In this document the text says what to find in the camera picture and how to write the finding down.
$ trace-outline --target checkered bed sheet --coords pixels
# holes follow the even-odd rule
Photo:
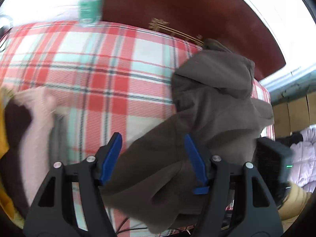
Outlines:
[[[201,48],[189,42],[124,24],[100,22],[82,28],[75,21],[34,23],[13,28],[0,53],[0,84],[16,91],[46,86],[68,121],[69,159],[77,163],[95,154],[114,132],[123,149],[174,113],[172,72]],[[252,97],[270,102],[256,80]],[[273,126],[263,136],[274,139]],[[78,223],[85,228],[74,185]],[[125,219],[107,209],[116,229]],[[140,226],[128,220],[122,230]],[[172,230],[159,236],[166,236]],[[121,237],[155,236],[147,230]]]

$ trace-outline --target bottle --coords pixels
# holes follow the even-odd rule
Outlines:
[[[83,27],[93,27],[101,19],[101,0],[79,0],[79,23]]]

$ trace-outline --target purple quilted jacket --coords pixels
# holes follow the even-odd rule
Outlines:
[[[313,192],[316,187],[316,128],[301,131],[303,141],[292,144],[293,167],[288,180]]]

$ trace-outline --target gold decorative trim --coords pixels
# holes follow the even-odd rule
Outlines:
[[[181,38],[183,38],[185,41],[192,41],[193,43],[195,43],[196,45],[199,46],[203,46],[204,43],[202,42],[202,36],[198,35],[196,38],[189,36],[183,32],[180,32],[178,30],[175,30],[173,28],[167,27],[166,25],[168,25],[169,23],[164,21],[163,19],[156,19],[153,18],[151,20],[151,22],[149,23],[149,29],[152,29],[153,31],[159,32],[160,30],[165,30],[168,33],[170,33],[169,35],[171,35],[172,37],[177,35],[180,36]]]

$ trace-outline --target silver bolt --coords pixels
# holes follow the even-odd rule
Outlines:
[[[246,168],[252,169],[253,168],[253,164],[251,162],[247,162],[246,163]]]
[[[214,155],[212,157],[212,160],[214,160],[215,162],[220,162],[222,160],[222,158],[219,155]]]
[[[93,162],[93,161],[95,161],[95,156],[89,156],[89,157],[87,157],[87,161],[88,161],[88,162]]]
[[[61,162],[60,161],[57,161],[54,163],[54,168],[60,168],[61,167]]]

